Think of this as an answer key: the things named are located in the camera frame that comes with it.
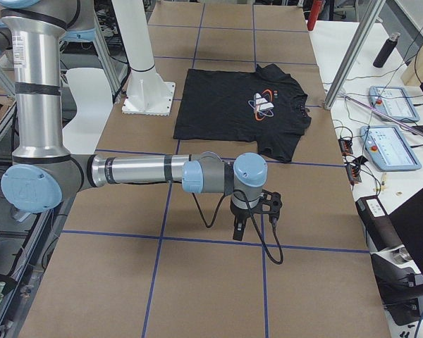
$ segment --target white desk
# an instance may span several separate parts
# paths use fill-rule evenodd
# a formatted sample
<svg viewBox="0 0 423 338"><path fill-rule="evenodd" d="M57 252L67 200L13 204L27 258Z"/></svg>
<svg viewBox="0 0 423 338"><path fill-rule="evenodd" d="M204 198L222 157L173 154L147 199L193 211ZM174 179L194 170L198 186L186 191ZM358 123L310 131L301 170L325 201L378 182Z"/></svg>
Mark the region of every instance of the white desk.
<svg viewBox="0 0 423 338"><path fill-rule="evenodd" d="M357 23L318 21L314 31L310 32L312 45L314 48L315 56L317 57L317 63L320 68L320 74L323 82L332 82L334 79L338 67L341 64L350 41L357 29L357 25ZM362 47L362 50L357 57L354 66L352 67L348 79L359 76L383 75L391 70L395 70L399 65L401 65L403 59L396 50L393 51L392 55L387 60L383 68L375 68L372 65L373 60L376 58L376 55L387 38L388 34L382 25L379 23L375 24L364 46ZM405 69L406 66L403 65L398 70L398 72L395 73L395 76L391 80L389 86L404 87L400 76ZM370 77L365 79L346 81L343 88L346 93L358 93L367 95L370 86L387 85L388 81L392 77L392 74L393 73L389 73L383 77ZM406 90L410 96L423 94L419 87L406 87ZM351 96L355 97L358 101L368 104L367 97L356 95ZM422 103L423 97L413 98L412 102L414 104ZM370 121L370 112L367 109L356 106L351 102L348 102L348 108L350 111L350 117L352 119L366 123ZM423 125L423 106L418 106L417 112L420 116L420 121L418 123ZM360 134L358 130L364 124L357 123L349 119L343 99L337 99L331 109L331 113L333 119L341 121L344 126L350 128L353 131L355 136ZM334 125L336 127L341 125L341 123L334 121ZM370 123L370 125L385 124L391 123L381 121L376 116L372 117L372 121ZM339 136L341 129L337 129L336 133ZM409 132L405 132L404 134L410 145L423 144L423 138L419 136L413 136ZM343 136L349 136L349 132L343 130ZM355 156L362 155L362 140L360 138L354 139L352 149ZM414 152L423 166L423 147L414 149ZM367 166L372 170L374 175L379 180L381 180L382 172L377 170L376 167L371 163L367 163ZM373 178L364 173L362 173L361 176L362 183L356 184L353 190L355 201L361 196L369 196L376 193L374 190L375 185ZM391 213L406 200L408 200L413 194L418 192L421 188L423 188L423 167L422 169L413 172L387 173L386 184L384 186L384 190L379 195L379 199L381 200L387 212ZM413 263L408 263L407 266L414 266L416 269L416 265ZM409 337L413 337L414 328L409 329L407 328L407 325L404 327L398 327L395 325L390 315L388 313L386 315L389 319L389 326L392 337L398 337L402 331L410 331ZM419 338L423 338L423 323L420 327Z"/></svg>

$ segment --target blue tape line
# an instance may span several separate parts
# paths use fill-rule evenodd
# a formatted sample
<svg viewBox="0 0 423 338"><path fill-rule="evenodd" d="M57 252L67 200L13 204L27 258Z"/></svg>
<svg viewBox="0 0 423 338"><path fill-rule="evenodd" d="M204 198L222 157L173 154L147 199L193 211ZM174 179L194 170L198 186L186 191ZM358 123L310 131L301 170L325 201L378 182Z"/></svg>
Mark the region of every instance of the blue tape line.
<svg viewBox="0 0 423 338"><path fill-rule="evenodd" d="M218 240L213 240L213 239L199 239L199 238L163 237L163 239L165 239L166 241L177 241L177 242L225 244L225 245L237 245L237 246L260 246L260 247L262 246L259 243L218 241Z"/></svg>
<svg viewBox="0 0 423 338"><path fill-rule="evenodd" d="M265 239L265 222L264 217L261 217L260 227L262 231L262 238ZM268 291L266 285L266 254L262 246L262 273L263 273L263 303L264 303L264 319L265 319L265 338L269 338L269 316L268 316Z"/></svg>
<svg viewBox="0 0 423 338"><path fill-rule="evenodd" d="M268 314L268 285L266 281L266 256L262 248L262 269L263 269L263 304L265 318L265 338L269 338L269 314Z"/></svg>
<svg viewBox="0 0 423 338"><path fill-rule="evenodd" d="M173 28L198 28L198 26L187 26L187 25L182 26L182 25L148 24L148 26L152 26L152 27L173 27ZM306 31L306 30L269 30L269 29L265 29L265 28L255 28L255 26L252 26L252 28L203 26L202 28L208 29L208 30L255 30L255 31L258 31L258 32L260 31L260 32L308 33L308 31Z"/></svg>
<svg viewBox="0 0 423 338"><path fill-rule="evenodd" d="M257 69L257 47L255 44L255 10L252 5L252 40L254 42L254 70Z"/></svg>
<svg viewBox="0 0 423 338"><path fill-rule="evenodd" d="M161 245L163 244L163 233L166 227L166 219L168 217L169 204L171 202L172 184L169 185L168 198L166 199L166 206L164 208L163 224L161 225L160 237L158 241L157 256L155 258L154 271L152 273L152 281L150 282L149 298L147 300L146 314L144 318L144 325L142 326L141 338L145 338L147 331L147 323L149 322L150 306L152 305L152 297L154 295L155 279L157 278L158 264L161 255Z"/></svg>
<svg viewBox="0 0 423 338"><path fill-rule="evenodd" d="M179 59L179 60L196 60L196 61L219 61L219 62L254 62L250 60L223 60L220 58L186 58L182 56L154 56L154 58L168 58L168 59ZM259 63L277 63L281 65L317 65L316 63L304 63L304 62L283 62L283 61L258 61Z"/></svg>
<svg viewBox="0 0 423 338"><path fill-rule="evenodd" d="M205 12L205 4L202 7L202 14L200 16L199 32L197 32L195 53L194 53L194 55L192 57L192 65L191 65L191 68L194 68L195 67L195 63L196 63L197 47L199 46L200 31L201 31L201 28L202 28L202 20L204 20L204 12Z"/></svg>
<svg viewBox="0 0 423 338"><path fill-rule="evenodd" d="M171 200L171 190L169 190L169 201ZM165 216L163 222L166 222L167 208L165 209ZM185 237L165 237L161 236L151 236L147 234L125 234L117 232L100 232L100 231L86 231L86 230L63 230L62 233L66 234L90 234L95 236L110 236L110 237L134 237L141 239L162 239L166 241L177 241L177 242L195 242L195 243L208 243L208 244L225 244L225 245L240 245L240 246L259 246L262 247L260 243L251 243L251 242L234 242L234 241L221 241L213 239L200 239L200 238L185 238ZM266 244L268 247L276 248L275 244ZM320 246L298 246L298 245L282 245L284 249L293 249L293 250L307 250L307 251L330 251L330 252L345 252L349 254L369 254L368 250L360 249L339 249L339 248L324 248Z"/></svg>
<svg viewBox="0 0 423 338"><path fill-rule="evenodd" d="M64 234L93 234L96 236L110 236L110 237L132 237L143 239L159 239L159 236L150 236L148 234L120 234L117 232L100 232L100 231L86 231L86 230L63 230Z"/></svg>
<svg viewBox="0 0 423 338"><path fill-rule="evenodd" d="M275 244L267 244L270 248L276 248ZM369 254L369 250L360 250L360 249L339 249L339 248L323 248L319 246L298 246L298 245L281 245L283 249L293 249L293 250L307 250L307 251L329 251L329 252L344 252L348 254Z"/></svg>

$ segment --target grid line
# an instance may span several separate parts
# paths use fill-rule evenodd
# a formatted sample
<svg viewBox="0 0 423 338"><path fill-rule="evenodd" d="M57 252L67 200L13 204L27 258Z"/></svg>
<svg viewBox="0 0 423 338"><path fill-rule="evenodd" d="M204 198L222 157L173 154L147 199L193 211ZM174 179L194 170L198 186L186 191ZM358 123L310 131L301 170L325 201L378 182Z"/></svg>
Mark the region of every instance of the grid line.
<svg viewBox="0 0 423 338"><path fill-rule="evenodd" d="M257 70L257 46L255 44L255 9L252 5L252 41L254 43L254 71Z"/></svg>
<svg viewBox="0 0 423 338"><path fill-rule="evenodd" d="M154 58L169 58L169 59L179 59L179 60L195 60L195 61L220 61L220 62L254 62L248 60L223 60L220 58L187 58L180 56L154 56ZM283 62L283 61L259 61L260 63L277 63L279 65L316 65L316 63L305 63L305 62Z"/></svg>
<svg viewBox="0 0 423 338"><path fill-rule="evenodd" d="M181 25L160 25L160 24L148 24L152 27L169 27L169 28L199 28L201 26L181 26ZM208 30L256 30L260 32L287 32L287 33L308 33L306 30L268 30L264 28L236 28L236 27L208 27L202 26L204 29Z"/></svg>
<svg viewBox="0 0 423 338"><path fill-rule="evenodd" d="M194 55L192 57L192 65L191 65L191 68L194 68L195 67L195 64L196 64L197 48L199 46L200 31L201 31L201 28L202 28L202 20L204 20L204 12L205 12L205 4L202 6L202 14L200 16L199 30L197 32L195 53L194 53Z"/></svg>
<svg viewBox="0 0 423 338"><path fill-rule="evenodd" d="M126 234L117 232L95 232L87 230L63 230L62 233L66 234L84 234L92 236L110 236L110 237L134 237L140 239L162 239L163 241L175 241L175 242L194 242L204 244L220 244L220 245L233 245L233 246L259 246L262 248L260 243L251 242L235 242L235 241L224 241L215 239L200 239L200 238L186 238L186 237L170 237L170 236L151 236L146 234ZM276 248L276 244L266 244L269 248ZM343 254L369 254L368 250L362 249L341 249L341 248L325 248L322 246L301 246L301 245L281 245L282 249L291 250L304 250L304 251L328 251L337 252Z"/></svg>
<svg viewBox="0 0 423 338"><path fill-rule="evenodd" d="M179 148L180 148L180 140L177 141L176 154L178 153ZM163 239L164 239L164 229L166 227L166 220L168 219L168 210L169 210L169 205L170 205L170 202L171 202L172 186L173 186L173 183L170 183L169 184L169 190L168 190L168 197L166 199L166 205L165 205L165 208L164 208L163 223L161 225L161 231L160 231L158 248L157 248L157 255L156 255L156 258L155 258L154 271L152 273L152 281L150 283L149 297L147 299L146 313L145 313L145 318L144 318L144 324L142 326L141 338L145 338L146 331L147 331L147 325L149 323L150 307L152 305L152 297L154 296L155 280L157 278L158 265L159 265L159 261L160 261L160 255L161 255L161 246L163 245Z"/></svg>

